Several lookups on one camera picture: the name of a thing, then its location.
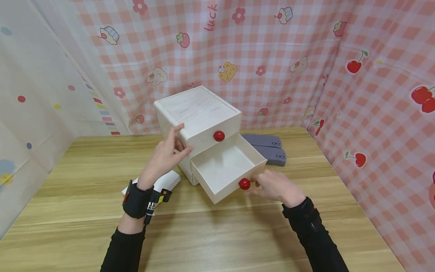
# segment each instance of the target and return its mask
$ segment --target white drawer cabinet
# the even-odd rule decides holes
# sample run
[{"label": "white drawer cabinet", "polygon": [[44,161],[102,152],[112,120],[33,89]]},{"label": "white drawer cabinet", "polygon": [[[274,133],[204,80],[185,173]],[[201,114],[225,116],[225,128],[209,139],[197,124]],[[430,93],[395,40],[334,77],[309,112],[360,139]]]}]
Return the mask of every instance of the white drawer cabinet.
[{"label": "white drawer cabinet", "polygon": [[154,108],[164,137],[184,123],[178,137],[194,150],[179,167],[213,203],[236,190],[242,178],[263,171],[266,159],[239,134],[242,113],[204,86],[155,101]]}]

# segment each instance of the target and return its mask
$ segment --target cabinet top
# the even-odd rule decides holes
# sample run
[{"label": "cabinet top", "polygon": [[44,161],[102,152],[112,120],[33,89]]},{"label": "cabinet top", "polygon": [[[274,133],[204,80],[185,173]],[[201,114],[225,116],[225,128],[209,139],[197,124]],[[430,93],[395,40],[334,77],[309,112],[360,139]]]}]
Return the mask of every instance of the cabinet top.
[{"label": "cabinet top", "polygon": [[154,105],[176,124],[184,123],[190,135],[241,113],[204,86],[162,98]]}]

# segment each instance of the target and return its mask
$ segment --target red knob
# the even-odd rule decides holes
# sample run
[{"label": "red knob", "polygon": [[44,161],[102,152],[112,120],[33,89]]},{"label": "red knob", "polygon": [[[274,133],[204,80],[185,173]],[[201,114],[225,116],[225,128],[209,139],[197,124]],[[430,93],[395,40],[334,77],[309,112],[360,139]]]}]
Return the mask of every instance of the red knob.
[{"label": "red knob", "polygon": [[225,133],[223,133],[222,131],[218,130],[217,132],[215,132],[213,134],[213,137],[216,141],[218,142],[222,142],[225,139]]},{"label": "red knob", "polygon": [[247,179],[247,178],[242,178],[242,179],[239,181],[239,187],[240,187],[242,190],[248,190],[250,186],[251,186],[251,182],[250,182],[249,179]]}]

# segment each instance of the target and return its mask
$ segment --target pink gingham backdrop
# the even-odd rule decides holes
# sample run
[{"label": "pink gingham backdrop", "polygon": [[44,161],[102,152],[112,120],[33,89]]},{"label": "pink gingham backdrop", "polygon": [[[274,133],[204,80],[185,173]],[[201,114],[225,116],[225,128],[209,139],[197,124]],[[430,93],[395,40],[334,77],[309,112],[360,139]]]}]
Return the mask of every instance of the pink gingham backdrop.
[{"label": "pink gingham backdrop", "polygon": [[[153,102],[198,85],[240,109],[243,128],[303,126],[401,264],[432,271],[435,111],[411,93],[435,85],[435,2],[168,3],[74,1],[130,131],[157,133]],[[218,71],[226,62],[237,66],[228,82]],[[167,80],[153,86],[155,68]]]}]

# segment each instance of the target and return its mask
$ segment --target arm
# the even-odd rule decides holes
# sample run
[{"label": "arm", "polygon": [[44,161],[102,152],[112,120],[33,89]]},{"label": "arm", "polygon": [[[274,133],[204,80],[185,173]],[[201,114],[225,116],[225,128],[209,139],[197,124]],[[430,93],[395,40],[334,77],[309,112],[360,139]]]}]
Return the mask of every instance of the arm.
[{"label": "arm", "polygon": [[[175,133],[182,128],[184,128],[184,124],[169,130],[167,138],[155,148],[142,170],[137,184],[131,185],[137,190],[134,190],[134,195],[131,191],[132,194],[126,195],[125,199],[128,197],[128,201],[134,201],[133,207],[136,207],[136,203],[147,205],[154,190],[154,183],[159,177],[171,171],[193,150],[193,147],[184,148],[175,136]],[[135,218],[128,214],[127,209],[124,208],[124,210],[126,212],[122,215],[121,222],[111,237],[100,272],[137,272],[139,269],[142,243],[145,239],[144,216]]]},{"label": "arm", "polygon": [[283,208],[284,216],[307,253],[313,272],[349,271],[310,198],[293,208],[283,204]]},{"label": "arm", "polygon": [[291,228],[307,253],[313,272],[348,272],[337,246],[322,225],[319,212],[311,199],[282,173],[264,171],[254,176],[256,187],[248,194],[259,195],[283,203],[283,214],[288,218]]}]

